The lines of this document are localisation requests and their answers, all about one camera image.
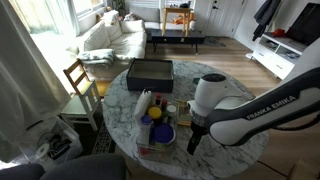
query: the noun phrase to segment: round table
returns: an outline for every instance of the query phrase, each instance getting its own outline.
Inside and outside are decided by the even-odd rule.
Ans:
[[[230,75],[212,67],[189,61],[174,60],[174,86],[172,93],[162,93],[165,98],[191,100],[196,86],[193,78],[208,73]],[[141,92],[128,91],[127,70],[111,83],[103,104],[103,115],[107,129],[117,145],[133,160],[156,173],[177,179],[216,179],[238,174],[253,165],[265,149],[269,133],[264,131],[253,136],[242,146],[221,146],[210,135],[202,137],[194,155],[187,152],[192,130],[186,126],[177,127],[177,146],[170,163],[141,159],[136,139],[139,125],[133,112]]]

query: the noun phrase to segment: white container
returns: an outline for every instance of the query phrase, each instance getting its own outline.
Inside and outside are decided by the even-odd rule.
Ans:
[[[143,90],[143,92],[141,93],[141,95],[138,99],[136,108],[133,113],[133,116],[135,117],[135,119],[139,125],[141,125],[141,118],[145,114],[145,112],[149,106],[150,101],[151,101],[151,91]]]
[[[153,121],[148,115],[141,117],[140,132],[138,136],[138,143],[149,145],[150,130],[152,128]]]
[[[167,119],[167,123],[168,124],[174,124],[176,122],[172,122],[175,120],[175,116],[177,114],[177,107],[174,105],[169,105],[167,106],[167,113],[168,113],[168,119]]]

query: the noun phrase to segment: white couch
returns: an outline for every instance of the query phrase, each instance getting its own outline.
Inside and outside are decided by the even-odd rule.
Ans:
[[[134,13],[144,21],[146,33],[148,35],[148,40],[151,40],[152,29],[162,29],[163,9],[130,6],[130,13]],[[170,23],[170,21],[174,18],[177,18],[177,13],[168,13],[166,30],[183,29],[183,24]],[[195,24],[196,21],[190,21],[189,29],[194,30]]]
[[[143,21],[118,21],[116,16],[100,21],[80,38],[80,54],[98,49],[114,50],[111,65],[84,64],[91,79],[112,80],[130,66],[133,58],[144,58],[147,35]]]

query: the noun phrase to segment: black box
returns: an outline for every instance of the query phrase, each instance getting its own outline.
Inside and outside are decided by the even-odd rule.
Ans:
[[[171,93],[173,78],[171,60],[134,59],[127,74],[127,86],[129,91]]]

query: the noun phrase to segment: plastic bottle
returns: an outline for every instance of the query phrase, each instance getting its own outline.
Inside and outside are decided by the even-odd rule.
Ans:
[[[164,111],[162,112],[162,123],[167,123],[168,122],[168,112]]]
[[[161,101],[161,111],[162,111],[162,112],[166,111],[166,109],[167,109],[167,103],[168,103],[168,100],[162,99],[162,101]]]
[[[152,118],[148,115],[141,117],[140,132],[138,136],[138,142],[140,144],[149,145],[150,130],[153,125]]]
[[[161,103],[161,94],[160,93],[157,93],[156,94],[156,102],[155,102],[155,105],[160,107],[160,103]]]

